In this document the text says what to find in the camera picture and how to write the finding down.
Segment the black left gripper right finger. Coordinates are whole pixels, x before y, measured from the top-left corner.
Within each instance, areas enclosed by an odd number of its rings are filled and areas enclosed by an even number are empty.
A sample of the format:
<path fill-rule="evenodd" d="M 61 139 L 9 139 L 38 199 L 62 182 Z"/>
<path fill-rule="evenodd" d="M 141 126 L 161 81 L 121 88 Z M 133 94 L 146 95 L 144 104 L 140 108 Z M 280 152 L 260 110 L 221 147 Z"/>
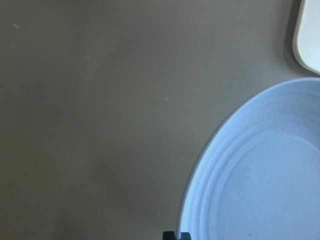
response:
<path fill-rule="evenodd" d="M 189 232 L 182 232 L 180 234 L 180 240 L 191 240 L 191 235 Z"/>

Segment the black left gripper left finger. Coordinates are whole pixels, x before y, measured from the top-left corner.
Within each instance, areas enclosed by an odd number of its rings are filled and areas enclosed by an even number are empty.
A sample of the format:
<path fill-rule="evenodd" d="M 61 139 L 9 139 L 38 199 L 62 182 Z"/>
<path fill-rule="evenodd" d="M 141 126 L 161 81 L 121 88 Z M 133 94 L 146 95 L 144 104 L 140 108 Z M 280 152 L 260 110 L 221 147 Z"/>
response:
<path fill-rule="evenodd" d="M 175 240 L 175 232 L 174 231 L 164 231 L 162 233 L 163 240 Z"/>

